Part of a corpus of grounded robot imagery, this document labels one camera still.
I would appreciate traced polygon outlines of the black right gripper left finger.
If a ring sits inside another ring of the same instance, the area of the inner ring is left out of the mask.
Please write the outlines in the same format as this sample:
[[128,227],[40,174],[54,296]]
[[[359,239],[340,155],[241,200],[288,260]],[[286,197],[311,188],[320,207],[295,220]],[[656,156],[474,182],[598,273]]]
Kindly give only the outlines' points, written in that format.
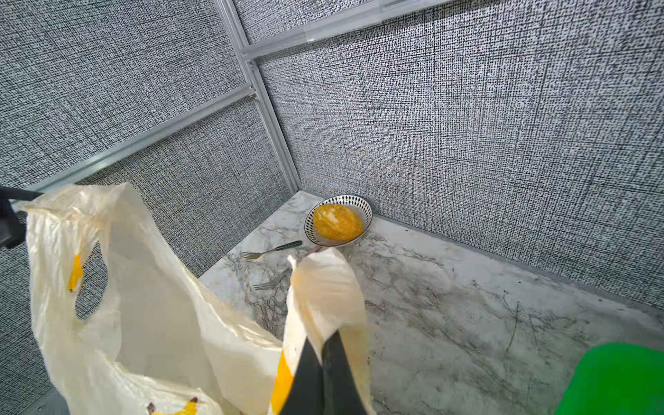
[[304,342],[292,387],[279,413],[285,415],[323,414],[323,369],[308,340]]

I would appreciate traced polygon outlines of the orange food in bowl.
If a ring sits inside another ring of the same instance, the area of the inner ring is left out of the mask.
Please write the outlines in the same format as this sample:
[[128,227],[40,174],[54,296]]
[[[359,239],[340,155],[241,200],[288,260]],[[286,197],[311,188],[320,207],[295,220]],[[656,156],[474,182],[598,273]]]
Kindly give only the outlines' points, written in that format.
[[324,238],[335,242],[354,240],[364,231],[362,219],[341,204],[324,204],[313,213],[313,225]]

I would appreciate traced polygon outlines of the green plastic basket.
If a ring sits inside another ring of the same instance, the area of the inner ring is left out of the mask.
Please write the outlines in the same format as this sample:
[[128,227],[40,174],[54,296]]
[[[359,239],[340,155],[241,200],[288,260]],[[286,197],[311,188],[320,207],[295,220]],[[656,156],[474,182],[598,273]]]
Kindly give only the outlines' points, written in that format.
[[589,349],[556,413],[662,414],[662,351],[628,343]]

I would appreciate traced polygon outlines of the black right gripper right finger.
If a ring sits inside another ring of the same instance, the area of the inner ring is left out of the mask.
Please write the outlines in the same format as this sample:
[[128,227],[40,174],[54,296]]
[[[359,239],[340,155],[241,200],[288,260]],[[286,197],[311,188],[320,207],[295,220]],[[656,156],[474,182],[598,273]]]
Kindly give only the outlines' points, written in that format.
[[322,358],[323,414],[368,415],[354,383],[339,331],[323,345]]

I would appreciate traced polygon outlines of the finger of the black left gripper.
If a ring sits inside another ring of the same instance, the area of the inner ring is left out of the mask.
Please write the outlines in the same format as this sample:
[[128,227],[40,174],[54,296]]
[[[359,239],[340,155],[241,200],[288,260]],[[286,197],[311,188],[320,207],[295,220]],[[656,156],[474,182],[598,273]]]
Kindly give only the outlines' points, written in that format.
[[11,201],[30,202],[42,192],[1,187],[1,247],[12,249],[25,242],[26,226],[19,221]]

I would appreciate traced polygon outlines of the cream plastic bag banana print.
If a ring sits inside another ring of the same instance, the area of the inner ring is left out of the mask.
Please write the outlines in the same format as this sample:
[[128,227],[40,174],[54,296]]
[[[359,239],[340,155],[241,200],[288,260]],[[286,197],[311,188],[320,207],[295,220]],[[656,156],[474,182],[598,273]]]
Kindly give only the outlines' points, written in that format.
[[71,185],[24,206],[34,337],[72,414],[280,414],[308,340],[339,331],[368,414],[361,287],[329,248],[293,259],[282,339],[178,259],[133,186]]

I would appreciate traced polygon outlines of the black white patterned bowl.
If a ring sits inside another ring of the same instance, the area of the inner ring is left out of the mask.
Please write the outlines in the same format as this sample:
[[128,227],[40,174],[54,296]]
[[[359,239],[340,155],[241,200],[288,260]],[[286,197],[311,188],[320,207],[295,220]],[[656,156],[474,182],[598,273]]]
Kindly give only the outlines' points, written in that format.
[[304,221],[307,239],[320,247],[342,247],[359,240],[373,221],[369,203],[357,195],[338,195],[318,203]]

